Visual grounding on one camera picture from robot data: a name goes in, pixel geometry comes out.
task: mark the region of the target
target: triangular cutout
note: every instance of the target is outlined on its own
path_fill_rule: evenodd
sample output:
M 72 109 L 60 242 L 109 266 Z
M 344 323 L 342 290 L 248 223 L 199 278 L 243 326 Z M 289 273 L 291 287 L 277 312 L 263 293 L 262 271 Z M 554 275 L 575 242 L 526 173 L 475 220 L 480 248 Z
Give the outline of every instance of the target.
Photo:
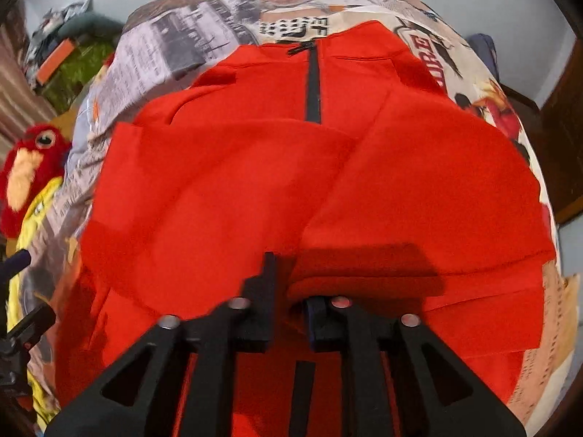
M 142 350 L 135 360 L 103 387 L 101 395 L 122 406 L 133 406 L 153 355 L 153 347 Z
M 421 346 L 433 385 L 443 406 L 449 406 L 472 395 L 472 388 L 432 345 Z

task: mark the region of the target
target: bed sheet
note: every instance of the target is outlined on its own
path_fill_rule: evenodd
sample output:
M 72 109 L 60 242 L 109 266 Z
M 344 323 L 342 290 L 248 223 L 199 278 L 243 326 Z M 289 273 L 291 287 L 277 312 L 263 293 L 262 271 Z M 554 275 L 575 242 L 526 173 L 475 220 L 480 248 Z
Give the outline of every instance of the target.
M 66 303 L 71 285 L 67 278 L 75 274 L 79 238 L 117 122 L 131 121 L 155 97 L 188 87 L 239 45 L 325 37 L 369 20 L 397 34 L 461 107 L 511 138 L 541 185 L 541 215 L 557 245 L 540 166 L 518 116 L 463 37 L 420 0 L 156 0 L 129 17 L 113 63 L 95 81 L 87 107 L 79 114 L 77 123 L 89 126 L 87 146 L 81 142 L 69 160 L 63 186 L 30 245 L 33 262 L 21 279 L 22 311 L 30 312 L 46 300 L 59 314 Z M 552 411 L 572 357 L 573 344 L 559 340 L 570 316 L 562 309 L 565 285 L 559 268 L 558 261 L 545 267 L 541 347 L 525 353 L 523 372 L 508 403 L 529 435 Z M 29 366 L 47 392 L 46 405 L 55 408 L 57 334 L 58 322 L 31 351 Z

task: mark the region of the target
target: zipper pull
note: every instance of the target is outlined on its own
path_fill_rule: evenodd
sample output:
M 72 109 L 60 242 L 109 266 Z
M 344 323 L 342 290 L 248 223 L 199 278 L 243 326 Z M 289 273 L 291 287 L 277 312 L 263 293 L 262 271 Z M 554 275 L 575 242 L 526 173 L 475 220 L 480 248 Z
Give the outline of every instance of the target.
M 301 41 L 298 46 L 295 48 L 291 48 L 287 51 L 288 56 L 293 56 L 294 54 L 298 54 L 299 52 L 305 51 L 306 49 L 314 49 L 316 47 L 316 43 L 313 39 L 309 41 Z

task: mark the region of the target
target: parrot plush toy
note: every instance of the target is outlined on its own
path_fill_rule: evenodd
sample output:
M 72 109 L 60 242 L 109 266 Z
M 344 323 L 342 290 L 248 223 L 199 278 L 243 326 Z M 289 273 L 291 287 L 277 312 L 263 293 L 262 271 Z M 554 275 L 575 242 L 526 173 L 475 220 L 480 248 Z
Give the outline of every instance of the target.
M 28 129 L 8 153 L 0 172 L 0 231 L 16 238 L 28 206 L 48 182 L 64 173 L 71 143 L 52 125 Z

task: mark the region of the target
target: plush toy eye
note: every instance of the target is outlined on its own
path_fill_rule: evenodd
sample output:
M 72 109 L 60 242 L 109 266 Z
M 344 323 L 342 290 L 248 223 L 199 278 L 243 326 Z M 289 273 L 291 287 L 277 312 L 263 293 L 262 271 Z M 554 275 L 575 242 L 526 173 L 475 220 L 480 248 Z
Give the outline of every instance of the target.
M 50 148 L 55 144 L 56 136 L 51 130 L 41 131 L 39 135 L 34 140 L 34 144 L 40 150 L 45 150 Z

